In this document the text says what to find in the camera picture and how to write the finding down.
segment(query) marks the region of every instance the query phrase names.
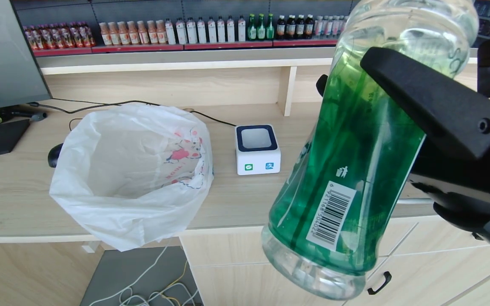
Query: green glass bottle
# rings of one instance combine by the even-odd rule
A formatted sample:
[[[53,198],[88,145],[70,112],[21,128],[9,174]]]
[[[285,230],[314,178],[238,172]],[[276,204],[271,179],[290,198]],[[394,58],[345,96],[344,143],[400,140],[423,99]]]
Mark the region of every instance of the green glass bottle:
[[[254,14],[249,14],[249,27],[247,27],[247,38],[256,40],[256,26],[254,25]]]
[[[266,23],[266,39],[273,40],[275,35],[275,28],[273,27],[273,14],[268,14],[268,21]]]
[[[256,38],[257,40],[266,39],[266,28],[264,27],[264,14],[258,14],[258,24],[256,26]]]
[[[372,46],[392,48],[450,77],[468,60],[478,31],[473,5],[433,1],[437,6],[429,2],[418,10],[418,2],[370,0],[351,12],[317,125],[262,230],[270,263],[323,298],[349,300],[364,289],[424,140],[424,132],[362,70],[362,56]]]

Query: computer monitor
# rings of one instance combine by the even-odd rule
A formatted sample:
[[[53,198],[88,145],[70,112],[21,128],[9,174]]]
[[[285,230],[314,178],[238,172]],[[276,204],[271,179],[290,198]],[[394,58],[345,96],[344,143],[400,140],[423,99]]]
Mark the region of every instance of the computer monitor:
[[[0,0],[0,107],[51,99],[10,0]],[[0,154],[9,153],[29,120],[0,124]]]

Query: computer mouse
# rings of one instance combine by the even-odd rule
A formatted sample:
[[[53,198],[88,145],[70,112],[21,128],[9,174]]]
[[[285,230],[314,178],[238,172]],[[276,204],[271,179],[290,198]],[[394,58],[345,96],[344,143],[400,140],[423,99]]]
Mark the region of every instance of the computer mouse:
[[[52,168],[56,168],[56,164],[58,163],[58,157],[60,157],[60,151],[62,151],[62,146],[64,144],[60,143],[56,147],[53,147],[48,152],[48,165]]]

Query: white cable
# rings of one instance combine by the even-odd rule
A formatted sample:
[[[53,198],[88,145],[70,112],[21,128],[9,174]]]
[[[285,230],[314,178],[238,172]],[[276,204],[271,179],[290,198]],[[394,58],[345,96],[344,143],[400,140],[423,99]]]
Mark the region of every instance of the white cable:
[[[171,242],[171,240],[168,240],[167,244],[164,246],[164,249],[162,250],[162,252],[160,253],[160,255],[158,255],[158,257],[156,258],[156,260],[154,261],[154,263],[148,267],[143,273],[141,273],[141,275],[133,282],[131,283],[130,285],[124,287],[122,290],[120,290],[119,292],[115,293],[114,295],[111,295],[111,296],[107,296],[106,298],[102,298],[100,300],[96,300],[94,302],[92,302],[89,306],[93,306],[94,304],[96,303],[99,303],[99,302],[102,302],[104,300],[109,300],[110,298],[114,298],[115,296],[119,295],[119,302],[120,302],[120,305],[119,306],[129,306],[129,302],[130,300],[132,300],[132,298],[137,298],[139,300],[142,301],[141,304],[138,304],[136,306],[150,306],[149,302],[154,300],[155,298],[157,298],[158,296],[162,296],[162,294],[168,290],[169,288],[172,288],[174,286],[177,286],[177,285],[181,285],[183,288],[185,288],[185,291],[187,292],[188,296],[190,297],[188,300],[186,300],[184,303],[183,303],[183,306],[192,301],[192,304],[193,306],[196,306],[196,304],[194,303],[194,296],[196,296],[196,294],[198,294],[198,290],[196,290],[196,292],[194,293],[194,295],[191,295],[190,294],[190,291],[187,289],[187,287],[183,284],[183,283],[174,283],[173,285],[165,288],[164,290],[162,291],[155,291],[153,292],[152,294],[150,294],[150,296],[148,297],[148,300],[145,300],[142,296],[140,295],[134,295],[134,291],[132,289],[132,286],[134,286],[140,279],[141,277],[143,277],[150,269],[152,269],[152,267],[154,267],[157,263],[158,263],[158,260],[160,259],[160,257],[162,257],[162,255],[164,254],[165,250],[168,248],[169,246],[169,243]],[[122,301],[122,294],[124,292],[126,292],[127,290],[130,290],[130,297],[126,298],[126,300]],[[173,304],[173,302],[169,299],[169,298],[166,298],[164,296],[162,296],[165,300],[167,300],[172,306],[175,306],[175,304]]]

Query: beverage bottle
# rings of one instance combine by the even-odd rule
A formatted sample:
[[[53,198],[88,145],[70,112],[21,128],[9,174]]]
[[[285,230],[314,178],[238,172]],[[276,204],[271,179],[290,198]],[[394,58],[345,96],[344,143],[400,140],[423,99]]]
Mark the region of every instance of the beverage bottle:
[[[258,23],[256,24],[256,38],[263,41],[266,39],[266,27],[264,27],[264,14],[258,14]]]
[[[254,25],[254,14],[249,14],[249,27],[247,27],[247,38],[256,40],[256,25]]]
[[[277,21],[276,40],[285,39],[285,28],[286,28],[285,17],[284,15],[280,15],[279,20]]]
[[[70,23],[69,24],[69,31],[71,32],[71,37],[73,37],[73,40],[75,42],[75,45],[77,48],[83,48],[84,47],[84,42],[82,41],[82,38],[80,37],[80,33],[78,31],[78,26],[76,23]]]
[[[90,26],[85,23],[84,21],[82,22],[86,29],[86,33],[88,35],[88,39],[90,40],[90,46],[94,47],[96,45],[96,41],[94,40],[94,36],[92,35],[92,29],[90,29]]]
[[[162,19],[156,21],[156,37],[160,45],[168,43],[168,36],[165,33],[165,25]]]
[[[245,19],[243,19],[243,15],[239,16],[239,20],[237,21],[237,40],[238,41],[246,41],[247,40],[247,26],[245,25]]]
[[[177,18],[177,22],[175,22],[175,29],[177,29],[177,39],[179,40],[179,44],[185,45],[187,43],[185,23],[181,18]]]
[[[78,33],[80,34],[80,38],[82,39],[85,47],[92,47],[90,42],[90,38],[88,37],[88,30],[86,29],[86,23],[78,23]]]
[[[141,44],[140,33],[137,31],[134,21],[128,21],[128,34],[130,35],[132,45]]]
[[[188,34],[188,42],[189,43],[198,43],[198,35],[196,34],[196,22],[192,17],[188,18],[186,22],[186,31]]]
[[[169,18],[165,19],[165,34],[168,36],[168,44],[175,45],[177,41],[175,40],[175,29],[173,29],[173,23]]]
[[[273,40],[275,36],[275,28],[273,27],[273,14],[268,14],[268,22],[266,23],[266,39]]]
[[[322,22],[322,16],[317,16],[317,20],[315,22],[315,30],[314,30],[315,33],[313,35],[315,39],[319,39],[321,37],[321,31],[323,26],[324,24]]]
[[[218,42],[225,43],[226,42],[226,29],[224,28],[224,20],[222,20],[222,16],[218,16],[217,20],[217,32],[218,32]]]
[[[294,15],[289,15],[286,21],[286,39],[293,39],[295,31],[296,20],[294,20]]]
[[[207,36],[205,34],[205,22],[204,22],[204,19],[202,17],[198,18],[197,25],[198,25],[198,41],[199,41],[199,43],[207,43],[208,39],[207,39]]]
[[[28,27],[22,27],[22,29],[24,29],[24,35],[29,43],[29,47],[31,47],[32,50],[39,50],[39,46],[37,46],[37,43],[35,42],[31,29]]]
[[[305,27],[304,16],[298,15],[298,19],[296,20],[296,32],[294,33],[294,39],[304,38],[304,27]]]
[[[109,34],[111,35],[111,42],[114,46],[120,46],[120,34],[118,33],[117,23],[109,23]]]
[[[62,34],[60,33],[60,29],[58,29],[57,25],[54,25],[53,23],[50,24],[50,33],[52,34],[52,38],[54,39],[54,42],[56,43],[56,46],[59,49],[66,48],[66,43],[64,42],[64,39],[62,37]]]
[[[314,24],[315,24],[315,21],[313,20],[313,15],[308,15],[308,17],[305,19],[305,31],[304,31],[304,38],[305,39],[313,38],[313,25]]]
[[[228,43],[234,43],[236,41],[236,29],[234,27],[234,20],[232,15],[228,16],[226,20],[226,37],[228,37]]]
[[[137,31],[140,35],[140,40],[142,45],[150,44],[150,39],[148,38],[148,31],[146,30],[145,23],[143,21],[137,22]]]
[[[332,37],[338,38],[338,30],[340,28],[340,16],[333,16],[334,22],[332,23]]]
[[[370,47],[386,47],[453,78],[477,32],[470,0],[357,4],[335,50],[317,125],[262,230],[264,252],[280,273],[323,298],[362,292],[424,132],[360,60]]]
[[[66,23],[60,23],[60,32],[62,33],[66,47],[74,48],[76,45],[74,44],[73,38],[71,37],[71,31]]]
[[[148,27],[148,38],[150,39],[150,43],[153,45],[158,44],[158,33],[156,32],[156,25],[154,20],[148,20],[146,22],[146,26]]]
[[[325,38],[332,37],[332,27],[334,24],[333,19],[334,19],[334,17],[328,16],[328,21],[326,22],[326,25],[325,25]]]
[[[217,25],[211,16],[209,16],[209,20],[208,20],[208,32],[209,32],[209,42],[210,43],[216,43],[217,42]]]

